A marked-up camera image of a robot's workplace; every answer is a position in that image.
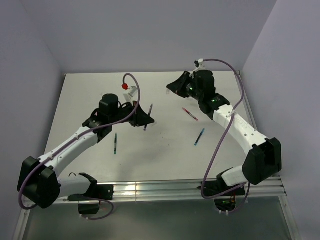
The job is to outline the purple pen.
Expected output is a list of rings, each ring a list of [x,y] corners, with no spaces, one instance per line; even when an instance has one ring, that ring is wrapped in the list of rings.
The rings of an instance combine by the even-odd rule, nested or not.
[[[150,108],[149,108],[149,111],[148,111],[148,118],[149,119],[151,118],[152,110],[153,110],[153,103],[150,105]],[[143,131],[146,131],[147,127],[148,127],[148,123],[144,125]]]

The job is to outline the red pen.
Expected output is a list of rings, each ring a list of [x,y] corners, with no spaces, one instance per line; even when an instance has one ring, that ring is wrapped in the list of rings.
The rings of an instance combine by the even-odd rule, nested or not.
[[[195,121],[199,121],[197,117],[195,117],[190,111],[188,111],[186,108],[182,108],[183,111],[185,111],[190,117],[192,117]]]

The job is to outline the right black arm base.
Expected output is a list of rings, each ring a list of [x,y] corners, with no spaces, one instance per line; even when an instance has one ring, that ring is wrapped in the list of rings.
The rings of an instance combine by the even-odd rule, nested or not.
[[[212,197],[215,195],[218,195],[222,192],[225,192],[227,190],[230,190],[234,186],[227,186],[223,180],[217,179],[213,181],[206,181],[204,184],[203,194],[206,197]],[[220,214],[228,214],[229,212],[232,212],[237,207],[237,197],[238,196],[245,196],[246,191],[245,187],[243,185],[240,185],[239,188],[227,192],[221,196],[215,197],[214,205],[217,208],[218,212]]]

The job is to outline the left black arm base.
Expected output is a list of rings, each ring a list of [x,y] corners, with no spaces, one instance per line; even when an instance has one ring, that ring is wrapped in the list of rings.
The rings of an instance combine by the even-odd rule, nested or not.
[[[98,184],[90,193],[73,194],[67,197],[69,202],[97,201],[97,203],[79,203],[78,213],[83,216],[96,215],[102,210],[102,203],[110,205],[107,216],[115,209],[111,200],[113,199],[114,186],[112,184]]]

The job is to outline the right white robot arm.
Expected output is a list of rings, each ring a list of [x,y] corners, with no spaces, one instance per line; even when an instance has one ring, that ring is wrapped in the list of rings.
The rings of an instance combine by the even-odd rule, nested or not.
[[[216,92],[215,78],[209,70],[184,72],[167,85],[167,89],[182,98],[197,100],[200,110],[216,122],[237,141],[246,159],[242,166],[226,170],[216,183],[217,191],[229,194],[235,185],[257,185],[282,170],[281,143],[259,133],[234,110],[231,103]]]

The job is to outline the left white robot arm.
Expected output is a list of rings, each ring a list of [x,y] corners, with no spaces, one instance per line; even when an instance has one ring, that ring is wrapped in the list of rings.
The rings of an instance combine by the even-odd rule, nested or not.
[[[17,191],[20,207],[27,210],[23,197],[28,198],[42,209],[50,207],[57,199],[79,195],[91,200],[98,193],[98,181],[86,173],[80,173],[67,180],[59,176],[64,169],[87,149],[100,143],[114,125],[129,123],[143,127],[155,123],[140,107],[139,101],[119,105],[115,94],[105,94],[90,117],[77,132],[54,150],[38,158],[29,156],[21,166]]]

